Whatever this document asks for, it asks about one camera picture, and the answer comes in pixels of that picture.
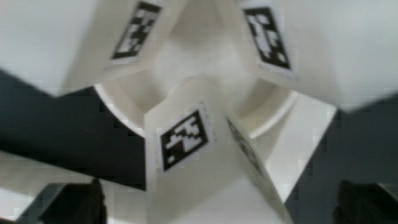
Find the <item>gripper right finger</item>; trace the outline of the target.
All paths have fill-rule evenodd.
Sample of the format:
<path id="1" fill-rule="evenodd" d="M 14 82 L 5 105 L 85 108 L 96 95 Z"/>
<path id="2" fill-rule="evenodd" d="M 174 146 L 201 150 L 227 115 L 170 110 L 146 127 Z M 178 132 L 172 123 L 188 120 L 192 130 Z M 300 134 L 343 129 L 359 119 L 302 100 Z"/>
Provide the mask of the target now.
<path id="1" fill-rule="evenodd" d="M 398 184 L 341 181 L 332 224 L 398 224 Z"/>

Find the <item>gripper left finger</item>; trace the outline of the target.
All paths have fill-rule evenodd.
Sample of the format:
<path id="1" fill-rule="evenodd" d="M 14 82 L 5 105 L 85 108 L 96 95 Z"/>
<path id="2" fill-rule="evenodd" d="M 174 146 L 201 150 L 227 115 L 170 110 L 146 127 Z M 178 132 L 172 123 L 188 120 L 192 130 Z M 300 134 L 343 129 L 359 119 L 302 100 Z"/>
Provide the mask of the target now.
<path id="1" fill-rule="evenodd" d="M 108 224 L 99 180 L 48 184 L 16 224 Z"/>

